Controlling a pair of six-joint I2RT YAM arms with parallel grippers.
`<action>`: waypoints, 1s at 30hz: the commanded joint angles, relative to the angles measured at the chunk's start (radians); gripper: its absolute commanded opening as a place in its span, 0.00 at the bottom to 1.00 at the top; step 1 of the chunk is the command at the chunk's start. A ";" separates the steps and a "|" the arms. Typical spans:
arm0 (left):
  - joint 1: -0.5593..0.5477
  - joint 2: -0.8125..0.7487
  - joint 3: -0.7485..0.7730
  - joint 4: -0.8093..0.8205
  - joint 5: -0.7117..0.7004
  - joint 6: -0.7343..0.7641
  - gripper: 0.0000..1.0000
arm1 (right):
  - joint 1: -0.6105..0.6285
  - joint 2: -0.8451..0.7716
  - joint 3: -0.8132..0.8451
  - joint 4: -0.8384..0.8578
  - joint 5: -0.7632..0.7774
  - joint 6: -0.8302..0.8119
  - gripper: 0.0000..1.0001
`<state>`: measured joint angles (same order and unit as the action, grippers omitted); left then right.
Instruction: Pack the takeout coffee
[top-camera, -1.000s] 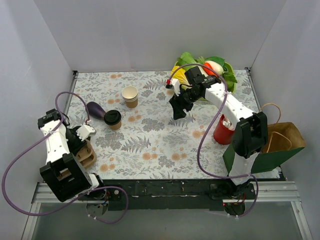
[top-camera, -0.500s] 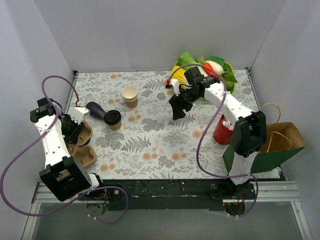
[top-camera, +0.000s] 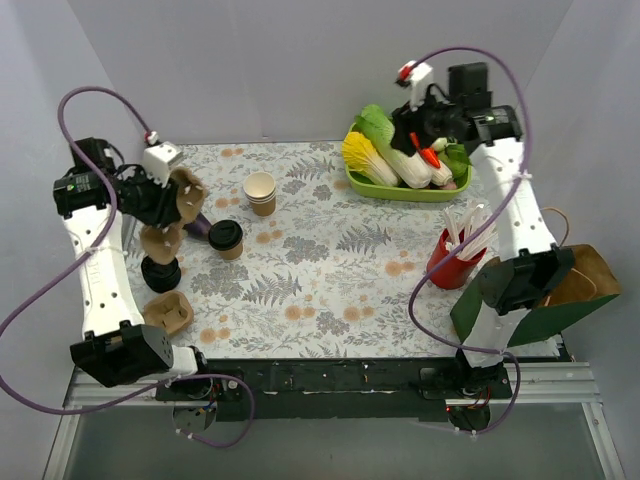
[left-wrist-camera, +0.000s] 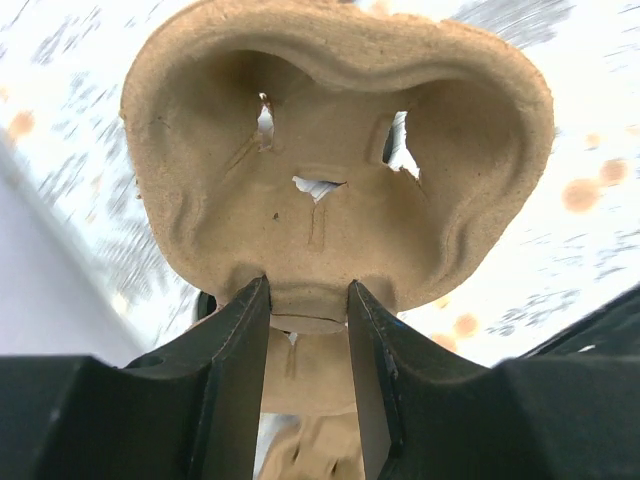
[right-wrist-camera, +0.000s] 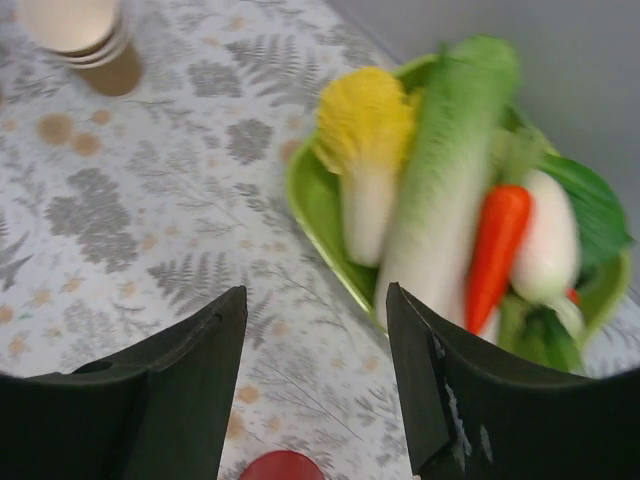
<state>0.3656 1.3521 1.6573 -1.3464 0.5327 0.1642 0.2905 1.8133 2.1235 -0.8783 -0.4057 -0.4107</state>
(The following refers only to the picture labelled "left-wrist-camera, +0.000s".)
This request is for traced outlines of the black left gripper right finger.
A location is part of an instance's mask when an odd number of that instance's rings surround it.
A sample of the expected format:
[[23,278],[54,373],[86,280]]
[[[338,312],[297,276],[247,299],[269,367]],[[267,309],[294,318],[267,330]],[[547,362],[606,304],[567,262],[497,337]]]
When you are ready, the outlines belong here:
[[639,293],[487,368],[424,337],[361,283],[348,333],[369,479],[635,479]]

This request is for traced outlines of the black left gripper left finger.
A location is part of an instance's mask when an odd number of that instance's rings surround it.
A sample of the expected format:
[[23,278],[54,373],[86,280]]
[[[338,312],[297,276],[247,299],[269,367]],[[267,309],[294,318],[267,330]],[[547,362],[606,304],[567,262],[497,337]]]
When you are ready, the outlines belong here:
[[123,368],[91,356],[1,360],[5,479],[249,479],[270,292],[222,310]]

